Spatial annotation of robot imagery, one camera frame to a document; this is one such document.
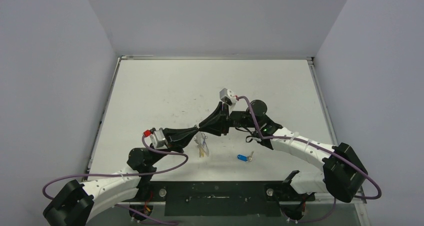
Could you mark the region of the solid blue key tag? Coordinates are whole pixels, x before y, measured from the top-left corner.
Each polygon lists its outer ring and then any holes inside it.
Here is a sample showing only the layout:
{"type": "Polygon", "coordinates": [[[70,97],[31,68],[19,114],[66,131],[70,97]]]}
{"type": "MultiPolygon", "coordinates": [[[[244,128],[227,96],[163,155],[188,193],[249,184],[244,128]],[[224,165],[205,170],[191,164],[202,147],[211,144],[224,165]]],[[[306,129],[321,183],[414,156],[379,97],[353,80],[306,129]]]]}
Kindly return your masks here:
{"type": "Polygon", "coordinates": [[[247,162],[249,160],[248,157],[244,156],[244,155],[237,155],[237,159],[244,161],[244,162],[247,162]]]}

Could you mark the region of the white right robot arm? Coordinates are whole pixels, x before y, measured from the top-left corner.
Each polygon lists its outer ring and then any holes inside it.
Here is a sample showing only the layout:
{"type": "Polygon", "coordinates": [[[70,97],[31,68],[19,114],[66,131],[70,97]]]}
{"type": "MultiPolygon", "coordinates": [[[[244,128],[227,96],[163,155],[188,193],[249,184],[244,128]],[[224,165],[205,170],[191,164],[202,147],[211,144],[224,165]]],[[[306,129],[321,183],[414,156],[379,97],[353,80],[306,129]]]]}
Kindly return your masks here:
{"type": "Polygon", "coordinates": [[[249,139],[274,151],[284,152],[316,167],[317,172],[294,172],[282,193],[290,201],[305,193],[329,193],[337,200],[350,203],[360,198],[357,191],[370,177],[353,148],[323,144],[290,131],[266,115],[267,105],[260,100],[247,102],[246,111],[233,111],[235,102],[219,103],[216,110],[200,122],[199,130],[216,136],[230,128],[245,129],[249,139]]]}

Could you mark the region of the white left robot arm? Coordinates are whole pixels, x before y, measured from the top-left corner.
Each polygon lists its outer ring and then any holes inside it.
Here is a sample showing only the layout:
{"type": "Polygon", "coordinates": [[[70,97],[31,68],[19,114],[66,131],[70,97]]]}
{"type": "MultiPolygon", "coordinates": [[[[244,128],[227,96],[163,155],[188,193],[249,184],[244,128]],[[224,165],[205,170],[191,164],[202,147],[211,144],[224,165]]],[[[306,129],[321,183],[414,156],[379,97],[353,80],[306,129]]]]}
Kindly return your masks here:
{"type": "Polygon", "coordinates": [[[84,226],[99,213],[126,200],[144,201],[149,196],[153,175],[166,173],[154,165],[167,155],[183,156],[198,127],[187,129],[150,129],[143,132],[142,148],[134,148],[125,166],[113,174],[93,174],[91,181],[79,182],[78,176],[69,180],[53,197],[42,215],[51,226],[84,226]]]}

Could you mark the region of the perforated metal key plate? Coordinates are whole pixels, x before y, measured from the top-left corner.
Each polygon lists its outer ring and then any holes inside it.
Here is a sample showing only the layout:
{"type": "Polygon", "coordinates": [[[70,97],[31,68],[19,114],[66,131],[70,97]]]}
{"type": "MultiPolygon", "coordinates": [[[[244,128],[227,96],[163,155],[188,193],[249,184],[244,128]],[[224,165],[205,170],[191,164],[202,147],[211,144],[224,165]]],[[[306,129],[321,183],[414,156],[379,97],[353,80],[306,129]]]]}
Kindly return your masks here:
{"type": "Polygon", "coordinates": [[[210,155],[210,151],[206,142],[207,138],[208,137],[203,132],[198,132],[193,138],[198,148],[200,158],[208,157],[210,155]]]}

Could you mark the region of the yellow key tag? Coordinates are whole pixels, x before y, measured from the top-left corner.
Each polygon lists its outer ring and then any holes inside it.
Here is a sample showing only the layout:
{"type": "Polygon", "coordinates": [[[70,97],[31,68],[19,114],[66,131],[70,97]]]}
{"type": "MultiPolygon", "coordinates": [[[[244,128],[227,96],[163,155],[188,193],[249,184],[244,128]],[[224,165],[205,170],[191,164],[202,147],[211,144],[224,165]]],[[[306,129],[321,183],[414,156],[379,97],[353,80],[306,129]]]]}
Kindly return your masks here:
{"type": "Polygon", "coordinates": [[[199,157],[203,158],[205,156],[205,152],[203,150],[203,148],[199,148],[199,157]]]}

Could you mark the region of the silver key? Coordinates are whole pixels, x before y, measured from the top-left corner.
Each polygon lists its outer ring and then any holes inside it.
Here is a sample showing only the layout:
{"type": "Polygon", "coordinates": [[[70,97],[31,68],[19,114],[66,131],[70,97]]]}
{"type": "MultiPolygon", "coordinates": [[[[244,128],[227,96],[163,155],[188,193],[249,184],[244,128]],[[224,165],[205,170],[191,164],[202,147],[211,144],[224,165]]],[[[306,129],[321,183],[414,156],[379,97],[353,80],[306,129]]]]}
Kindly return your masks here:
{"type": "Polygon", "coordinates": [[[247,162],[251,162],[252,161],[252,159],[253,159],[253,154],[254,154],[254,151],[252,151],[248,156],[247,156],[247,162]]]}

